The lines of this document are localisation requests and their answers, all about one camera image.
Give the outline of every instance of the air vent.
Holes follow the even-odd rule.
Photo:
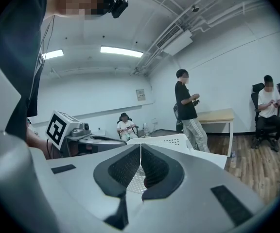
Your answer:
[[[178,25],[175,25],[168,33],[163,36],[156,46],[160,49],[166,47],[177,35],[182,32],[183,30]]]

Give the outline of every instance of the table leg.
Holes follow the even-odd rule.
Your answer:
[[[229,144],[228,144],[227,157],[231,156],[232,143],[233,143],[233,121],[229,123]]]

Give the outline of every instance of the desk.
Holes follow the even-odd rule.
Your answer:
[[[234,113],[232,109],[224,109],[217,111],[207,111],[197,113],[197,119],[201,124],[210,123],[229,123],[229,144],[227,156],[231,156],[232,143],[233,143],[233,120]]]

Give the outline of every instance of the ceiling light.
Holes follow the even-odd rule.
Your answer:
[[[138,57],[138,58],[140,58],[143,55],[143,52],[132,51],[127,49],[111,48],[111,47],[102,47],[102,46],[100,48],[100,52],[123,54],[123,55]]]
[[[59,57],[59,56],[63,56],[63,51],[61,49],[57,50],[57,51],[52,51],[52,52],[48,52],[48,53],[43,54],[43,58],[45,60],[51,59],[51,58],[54,58],[54,57]]]

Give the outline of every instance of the ceiling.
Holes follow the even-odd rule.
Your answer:
[[[227,9],[249,0],[128,0],[129,6],[114,19],[111,14],[96,20],[55,17],[46,35],[45,52],[62,49],[64,56],[48,59],[42,79],[82,73],[147,74],[167,56],[154,44],[173,21],[183,30],[193,30],[204,20],[213,20]],[[192,12],[192,5],[199,7]],[[50,18],[42,24],[44,34]],[[142,58],[100,53],[100,46],[142,51]]]

